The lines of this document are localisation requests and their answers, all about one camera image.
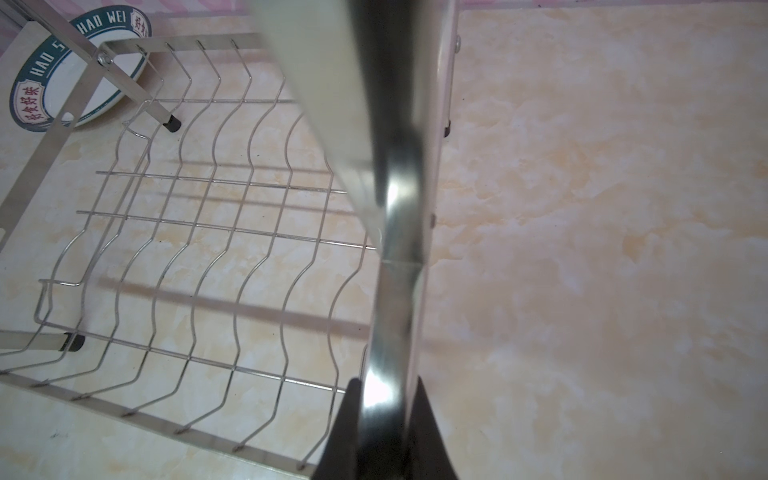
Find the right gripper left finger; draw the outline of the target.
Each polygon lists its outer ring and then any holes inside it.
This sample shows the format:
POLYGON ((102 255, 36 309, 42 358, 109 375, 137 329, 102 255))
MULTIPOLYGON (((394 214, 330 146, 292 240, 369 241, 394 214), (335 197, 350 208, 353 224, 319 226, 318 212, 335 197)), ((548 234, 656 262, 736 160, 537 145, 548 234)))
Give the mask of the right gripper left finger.
POLYGON ((311 479, 354 480, 357 478, 357 423, 362 381, 352 378, 346 388, 336 419, 311 479))

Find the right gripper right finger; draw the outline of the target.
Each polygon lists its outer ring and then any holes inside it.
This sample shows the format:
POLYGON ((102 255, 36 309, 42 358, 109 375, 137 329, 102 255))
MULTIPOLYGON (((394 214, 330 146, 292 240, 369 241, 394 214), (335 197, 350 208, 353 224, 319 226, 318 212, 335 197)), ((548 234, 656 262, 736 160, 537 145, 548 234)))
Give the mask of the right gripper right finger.
POLYGON ((411 480, 458 480, 434 416, 428 394, 418 379, 410 416, 407 478, 411 480))

